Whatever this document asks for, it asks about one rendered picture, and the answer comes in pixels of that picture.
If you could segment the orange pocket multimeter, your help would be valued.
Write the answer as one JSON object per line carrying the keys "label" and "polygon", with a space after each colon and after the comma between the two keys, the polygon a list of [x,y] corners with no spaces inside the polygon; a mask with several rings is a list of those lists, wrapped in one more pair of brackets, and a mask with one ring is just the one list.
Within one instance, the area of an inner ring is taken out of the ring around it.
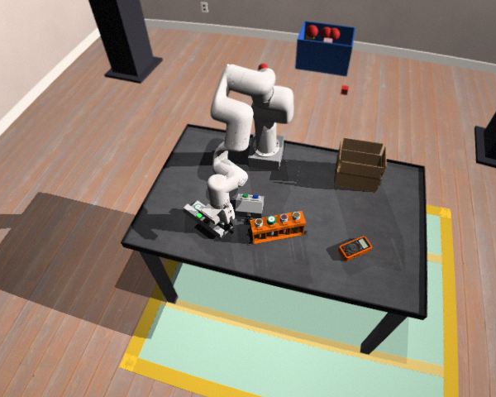
{"label": "orange pocket multimeter", "polygon": [[372,246],[366,237],[359,237],[351,242],[347,242],[339,246],[340,252],[344,261],[349,261],[357,256],[361,256],[371,250]]}

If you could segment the brown cardboard box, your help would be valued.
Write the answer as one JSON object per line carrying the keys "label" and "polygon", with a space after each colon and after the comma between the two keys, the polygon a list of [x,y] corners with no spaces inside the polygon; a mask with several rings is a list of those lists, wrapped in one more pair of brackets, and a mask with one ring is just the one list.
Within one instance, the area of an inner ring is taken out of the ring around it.
{"label": "brown cardboard box", "polygon": [[383,144],[344,137],[336,160],[334,186],[376,193],[387,166],[386,146],[380,155]]}

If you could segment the orange tube holder plate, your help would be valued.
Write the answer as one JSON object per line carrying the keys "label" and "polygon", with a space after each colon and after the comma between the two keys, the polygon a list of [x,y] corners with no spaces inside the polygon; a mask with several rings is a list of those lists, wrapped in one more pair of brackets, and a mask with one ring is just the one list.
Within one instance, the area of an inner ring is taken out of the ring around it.
{"label": "orange tube holder plate", "polygon": [[[280,216],[282,215],[276,215],[276,222],[275,224],[269,225],[267,222],[267,218],[261,218],[263,221],[263,226],[262,227],[256,227],[255,226],[255,220],[250,220],[250,232],[253,240],[253,245],[262,243],[262,242],[271,242],[275,240],[280,240],[284,238],[289,238],[289,237],[296,237],[296,236],[302,236],[304,234],[304,229],[305,229],[305,219],[303,216],[302,211],[299,211],[301,214],[299,220],[293,220],[293,213],[286,213],[288,215],[288,221],[287,222],[280,222]],[[297,231],[293,231],[292,227],[298,227]],[[286,233],[281,233],[279,230],[287,229]],[[269,235],[268,232],[274,232],[274,235]],[[262,237],[257,237],[256,234],[261,234],[263,233]]]}

